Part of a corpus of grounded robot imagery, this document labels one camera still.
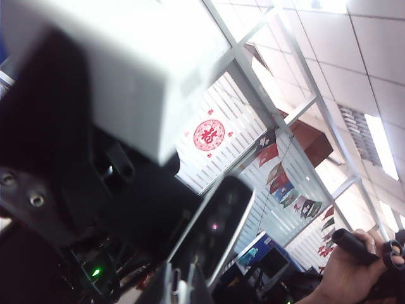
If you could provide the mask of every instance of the green indicator light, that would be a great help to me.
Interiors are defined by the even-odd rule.
[[[91,275],[92,277],[95,277],[96,275],[98,275],[98,274],[100,274],[100,269],[99,268],[97,268],[94,272],[93,272],[93,274]]]

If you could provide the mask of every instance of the cable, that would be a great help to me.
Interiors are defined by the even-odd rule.
[[[280,163],[283,162],[283,160],[284,160],[284,158],[285,158],[285,155],[287,155],[287,152],[288,152],[289,149],[290,149],[290,145],[291,145],[293,139],[294,139],[294,135],[291,137],[290,143],[289,143],[289,145],[287,146],[287,149],[285,150],[285,153],[284,153],[283,158],[281,159]],[[266,198],[266,201],[265,201],[265,206],[263,207],[263,211],[261,212],[261,217],[260,217],[260,221],[259,221],[258,231],[256,232],[256,235],[259,233],[259,230],[260,230],[261,221],[262,221],[262,219],[263,219],[263,215],[265,214],[265,209],[266,209],[266,207],[267,207],[267,202],[268,202],[268,197],[269,197],[269,195],[270,195],[270,191],[271,191],[271,189],[269,189],[269,191],[268,191],[267,198]]]

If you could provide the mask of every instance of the colorful bunting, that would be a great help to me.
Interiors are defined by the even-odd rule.
[[[277,191],[278,188],[288,183],[290,180],[287,177],[287,174],[284,172],[277,176],[270,185],[270,193],[273,194]]]
[[[295,201],[294,204],[294,210],[296,212],[299,212],[301,210],[301,207],[303,206],[303,204],[305,203],[307,199],[304,196],[299,196],[298,199]]]
[[[327,227],[330,227],[331,225],[333,225],[335,223],[335,220],[332,218],[330,218],[325,225],[323,225],[321,231],[324,231]]]
[[[286,208],[289,205],[291,205],[298,198],[298,196],[299,196],[299,193],[295,189],[288,192],[288,194],[281,201],[281,204],[283,205],[283,208]]]
[[[302,209],[301,209],[301,218],[306,219],[308,217],[308,214],[311,211],[314,204],[315,204],[315,202],[311,199],[307,199],[305,201],[305,203],[303,204]]]
[[[277,176],[283,174],[284,172],[285,171],[281,163],[275,165],[275,167],[272,168],[268,174],[266,185],[272,183]]]
[[[330,217],[331,215],[333,215],[333,206],[330,207],[329,210],[325,213],[323,220],[325,220],[327,217]]]
[[[276,132],[274,130],[267,131],[260,139],[257,141],[256,153],[259,153],[263,149],[276,143]]]
[[[277,191],[274,193],[274,197],[277,199],[278,202],[283,200],[283,197],[287,195],[287,193],[294,188],[294,186],[288,182],[284,184],[282,187],[278,188]]]
[[[278,156],[277,144],[271,144],[267,148],[262,149],[258,155],[259,168],[276,156]]]
[[[336,231],[336,228],[333,228],[326,236],[323,237],[323,241],[326,242],[330,238],[332,238],[332,234]]]
[[[308,217],[314,217],[319,210],[321,210],[322,203],[320,201],[316,201],[313,203],[312,209],[308,213]]]

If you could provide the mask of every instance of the red sticker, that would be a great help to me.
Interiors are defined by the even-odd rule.
[[[225,128],[215,119],[202,122],[194,132],[194,144],[197,149],[211,151],[217,148],[223,141]]]

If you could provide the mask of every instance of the hand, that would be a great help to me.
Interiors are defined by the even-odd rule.
[[[365,243],[370,253],[382,256],[383,241],[376,232],[368,234],[363,230],[356,230],[353,234]],[[395,256],[393,262],[403,264],[405,261],[402,257]],[[299,303],[357,303],[368,295],[371,287],[386,270],[382,258],[369,266],[360,265],[353,256],[337,246],[327,263],[321,284]]]

